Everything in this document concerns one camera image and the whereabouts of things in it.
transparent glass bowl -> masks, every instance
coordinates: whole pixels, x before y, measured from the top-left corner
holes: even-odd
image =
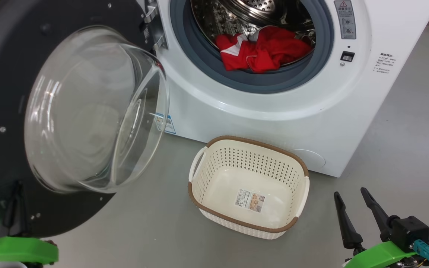
[[[111,29],[82,29],[49,56],[28,100],[24,142],[50,190],[113,193],[145,170],[169,94],[160,62]]]

barcode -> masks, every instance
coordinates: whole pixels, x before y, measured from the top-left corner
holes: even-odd
[[[235,205],[239,205],[239,203],[241,202],[241,197],[242,196],[243,196],[243,192],[238,193],[238,197],[236,198]]]

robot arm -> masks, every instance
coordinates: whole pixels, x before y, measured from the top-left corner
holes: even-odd
[[[17,183],[0,227],[0,261],[21,262],[28,268],[40,268],[58,261],[56,245],[30,236],[24,190],[22,184]]]
[[[360,191],[367,207],[372,210],[383,243],[369,249],[362,247],[363,238],[350,222],[342,197],[335,192],[342,242],[345,248],[354,250],[354,257],[346,260],[345,268],[429,266],[429,227],[414,216],[389,217],[366,188]]]

laundry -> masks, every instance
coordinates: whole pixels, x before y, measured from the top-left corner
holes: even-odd
[[[226,70],[250,68],[255,73],[277,70],[312,50],[296,39],[296,33],[276,26],[265,26],[249,37],[242,33],[221,34],[216,37],[216,45]]]

concrete floor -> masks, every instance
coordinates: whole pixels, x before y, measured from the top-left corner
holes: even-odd
[[[203,144],[165,135],[144,175],[85,224],[53,238],[57,267],[340,267],[342,247],[333,194],[339,191],[364,238],[380,242],[360,188],[385,211],[429,225],[429,27],[400,73],[341,178],[311,174],[298,223],[261,240],[207,220],[187,195],[191,161]]]

